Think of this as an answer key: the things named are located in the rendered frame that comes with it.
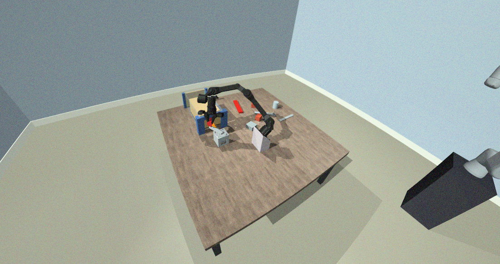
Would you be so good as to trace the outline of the red flat bar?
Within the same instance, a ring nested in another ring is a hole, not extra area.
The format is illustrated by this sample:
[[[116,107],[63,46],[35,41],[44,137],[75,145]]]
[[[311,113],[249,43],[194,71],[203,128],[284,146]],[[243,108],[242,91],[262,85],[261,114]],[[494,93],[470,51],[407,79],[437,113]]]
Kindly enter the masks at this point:
[[[234,102],[234,104],[236,106],[236,109],[237,109],[238,113],[239,114],[242,113],[242,109],[241,109],[239,103],[237,102],[237,100],[233,100],[233,102]]]

